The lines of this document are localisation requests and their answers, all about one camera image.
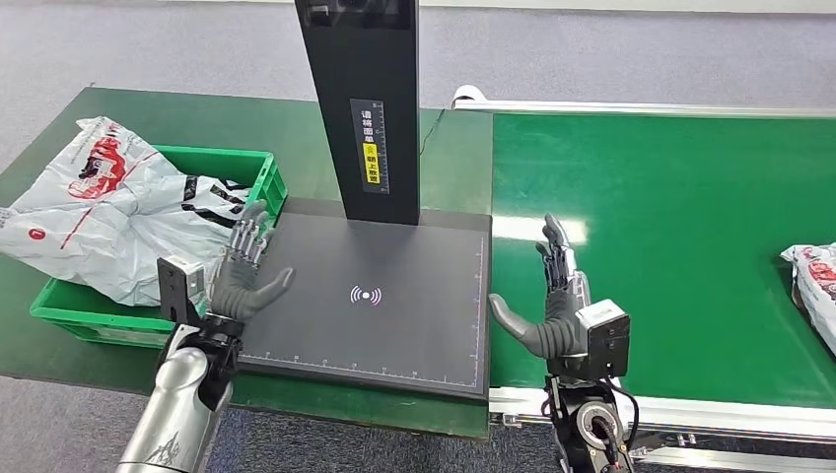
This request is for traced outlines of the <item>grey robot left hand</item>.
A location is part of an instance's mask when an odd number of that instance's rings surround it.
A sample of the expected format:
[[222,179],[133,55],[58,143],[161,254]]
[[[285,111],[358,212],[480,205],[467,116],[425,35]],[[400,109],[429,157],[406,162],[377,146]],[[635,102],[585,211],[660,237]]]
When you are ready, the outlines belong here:
[[260,263],[267,254],[274,229],[266,225],[267,203],[256,200],[248,205],[234,224],[224,247],[224,256],[209,296],[209,311],[238,321],[255,317],[283,296],[293,284],[296,271],[282,269],[270,281],[257,282]]

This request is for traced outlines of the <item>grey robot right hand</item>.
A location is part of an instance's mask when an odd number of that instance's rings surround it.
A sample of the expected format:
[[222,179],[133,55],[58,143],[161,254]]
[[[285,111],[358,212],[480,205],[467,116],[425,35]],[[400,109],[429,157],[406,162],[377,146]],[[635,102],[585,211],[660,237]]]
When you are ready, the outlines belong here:
[[580,356],[587,352],[579,334],[576,312],[590,303],[589,282],[578,269],[575,252],[563,225],[554,215],[544,216],[547,242],[535,248],[541,256],[546,297],[544,319],[533,323],[513,312],[498,294],[488,301],[494,319],[533,355],[543,360]]

